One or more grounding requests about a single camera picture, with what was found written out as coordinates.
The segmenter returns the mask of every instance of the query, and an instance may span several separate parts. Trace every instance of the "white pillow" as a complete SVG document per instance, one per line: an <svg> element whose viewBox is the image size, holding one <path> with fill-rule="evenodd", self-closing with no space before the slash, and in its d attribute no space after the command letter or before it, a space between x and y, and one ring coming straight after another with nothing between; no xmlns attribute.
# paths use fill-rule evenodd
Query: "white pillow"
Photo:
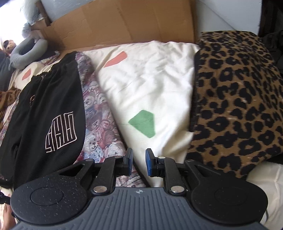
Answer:
<svg viewBox="0 0 283 230"><path fill-rule="evenodd" d="M23 90L24 87L31 81L32 76L37 75L40 70L45 66L39 62L33 62L28 65L23 71L15 70L12 75L10 86L14 86L20 90Z"/></svg>
<svg viewBox="0 0 283 230"><path fill-rule="evenodd" d="M185 159L192 138L187 130L198 50L190 43L152 41L84 52L96 68L116 123L145 176L147 148L155 156L179 163ZM146 179L151 186L162 186L161 178Z"/></svg>

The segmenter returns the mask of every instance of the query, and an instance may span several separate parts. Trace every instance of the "orange shape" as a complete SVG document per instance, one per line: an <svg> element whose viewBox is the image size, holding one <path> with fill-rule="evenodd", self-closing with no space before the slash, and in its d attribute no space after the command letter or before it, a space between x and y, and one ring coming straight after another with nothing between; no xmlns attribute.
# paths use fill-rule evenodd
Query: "orange shape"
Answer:
<svg viewBox="0 0 283 230"><path fill-rule="evenodd" d="M31 69L29 69L29 70L23 75L22 81L25 80L25 79L27 79L30 75L31 75Z"/></svg>
<svg viewBox="0 0 283 230"><path fill-rule="evenodd" d="M108 66L111 66L111 65L116 65L116 64L118 64L119 62L123 61L126 58L127 58L126 52L122 51L116 57L114 57L111 60L107 61L104 67L108 67Z"/></svg>

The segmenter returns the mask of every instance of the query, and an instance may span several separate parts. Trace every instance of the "metal rivet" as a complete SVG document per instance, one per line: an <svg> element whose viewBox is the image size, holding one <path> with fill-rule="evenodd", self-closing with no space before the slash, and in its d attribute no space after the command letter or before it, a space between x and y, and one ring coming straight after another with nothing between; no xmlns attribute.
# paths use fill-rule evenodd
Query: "metal rivet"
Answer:
<svg viewBox="0 0 283 230"><path fill-rule="evenodd" d="M179 185L175 185L175 186L172 186L170 188L170 190L173 192L173 193L181 193L183 191L185 191L185 188L182 187L182 186L179 186Z"/></svg>
<svg viewBox="0 0 283 230"><path fill-rule="evenodd" d="M103 193L107 191L107 187L99 185L94 187L93 190L97 193Z"/></svg>

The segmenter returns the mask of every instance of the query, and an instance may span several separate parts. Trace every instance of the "circular pad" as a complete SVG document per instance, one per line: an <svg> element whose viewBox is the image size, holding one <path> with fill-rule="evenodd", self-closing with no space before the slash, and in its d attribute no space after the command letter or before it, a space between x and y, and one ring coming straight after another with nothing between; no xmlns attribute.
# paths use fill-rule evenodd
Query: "circular pad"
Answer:
<svg viewBox="0 0 283 230"><path fill-rule="evenodd" d="M225 225L260 221L267 207L262 189L226 175L203 178L193 189L191 204L207 219Z"/></svg>
<svg viewBox="0 0 283 230"><path fill-rule="evenodd" d="M31 194L31 201L40 206L56 204L62 198L63 192L59 188L39 188Z"/></svg>
<svg viewBox="0 0 283 230"><path fill-rule="evenodd" d="M17 219L37 225L65 222L78 215L87 193L75 177L48 175L18 187L10 204Z"/></svg>

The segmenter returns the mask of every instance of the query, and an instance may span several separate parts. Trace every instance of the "gray cloth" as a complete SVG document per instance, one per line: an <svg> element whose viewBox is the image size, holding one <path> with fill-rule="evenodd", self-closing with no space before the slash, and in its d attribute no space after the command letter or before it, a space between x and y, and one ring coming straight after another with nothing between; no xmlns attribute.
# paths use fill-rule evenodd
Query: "gray cloth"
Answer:
<svg viewBox="0 0 283 230"><path fill-rule="evenodd" d="M34 47L26 54L21 55L21 50L33 39L29 37L21 42L12 51L10 55L10 66L15 69L24 69L32 62L39 59L47 50L48 42L45 39L39 39Z"/></svg>
<svg viewBox="0 0 283 230"><path fill-rule="evenodd" d="M14 68L10 68L10 57L0 50L0 91L8 90Z"/></svg>

